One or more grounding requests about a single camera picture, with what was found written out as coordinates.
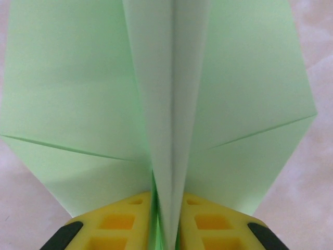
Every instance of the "pink marble surface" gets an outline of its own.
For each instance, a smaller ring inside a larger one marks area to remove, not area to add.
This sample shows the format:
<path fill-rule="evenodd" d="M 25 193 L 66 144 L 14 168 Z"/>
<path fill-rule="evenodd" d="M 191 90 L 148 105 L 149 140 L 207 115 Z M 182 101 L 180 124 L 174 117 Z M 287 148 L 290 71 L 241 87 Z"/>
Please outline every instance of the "pink marble surface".
<path fill-rule="evenodd" d="M 289 0 L 318 117 L 255 215 L 294 250 L 333 249 L 333 1 Z M 9 0 L 0 0 L 0 83 Z M 70 216 L 0 142 L 0 249 L 33 250 Z"/>

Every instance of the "black rubber edge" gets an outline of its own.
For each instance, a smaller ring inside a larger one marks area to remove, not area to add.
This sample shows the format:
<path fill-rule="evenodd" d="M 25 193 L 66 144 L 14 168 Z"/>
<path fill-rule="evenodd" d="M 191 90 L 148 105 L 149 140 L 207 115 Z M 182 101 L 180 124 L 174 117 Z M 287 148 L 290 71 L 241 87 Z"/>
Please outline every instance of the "black rubber edge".
<path fill-rule="evenodd" d="M 254 222 L 248 223 L 248 227 L 266 250 L 289 250 L 269 228 Z"/>
<path fill-rule="evenodd" d="M 61 227 L 40 250 L 65 250 L 82 227 L 83 223 L 80 221 Z"/>

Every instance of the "light green paper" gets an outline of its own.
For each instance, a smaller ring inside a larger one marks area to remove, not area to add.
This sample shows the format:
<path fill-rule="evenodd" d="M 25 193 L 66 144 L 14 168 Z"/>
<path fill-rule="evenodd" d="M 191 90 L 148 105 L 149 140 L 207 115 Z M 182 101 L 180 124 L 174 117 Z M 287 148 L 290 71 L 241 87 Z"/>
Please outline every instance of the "light green paper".
<path fill-rule="evenodd" d="M 156 249 L 174 248 L 184 184 L 251 214 L 316 113 L 286 0 L 10 14 L 3 139 L 72 215 L 152 189 Z"/>

